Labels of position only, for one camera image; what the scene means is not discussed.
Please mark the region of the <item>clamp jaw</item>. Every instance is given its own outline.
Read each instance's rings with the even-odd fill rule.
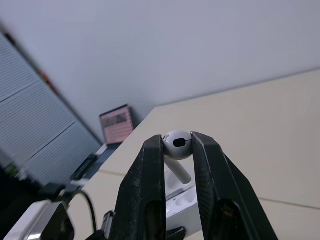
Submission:
[[[198,132],[191,138],[204,239],[277,240],[251,184],[220,145]],[[108,239],[168,239],[164,158],[161,135],[144,142],[120,185]]]

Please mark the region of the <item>table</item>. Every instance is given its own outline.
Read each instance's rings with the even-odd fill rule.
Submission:
[[[114,209],[120,183],[143,142],[183,129],[220,143],[249,179],[279,239],[318,239],[319,93],[320,70],[156,107],[84,188],[98,226]],[[192,157],[181,164],[193,168]],[[71,202],[75,239],[92,232],[86,207],[80,196]],[[199,239],[201,232],[188,238]]]

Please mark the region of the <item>cable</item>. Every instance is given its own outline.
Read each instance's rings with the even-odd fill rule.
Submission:
[[[93,229],[93,232],[95,233],[97,231],[97,222],[96,222],[95,209],[94,209],[94,206],[92,205],[91,199],[85,191],[77,190],[74,192],[74,196],[76,196],[78,194],[84,196],[84,198],[86,199],[86,201],[89,205],[90,212],[91,212],[91,219],[92,219],[92,229]]]

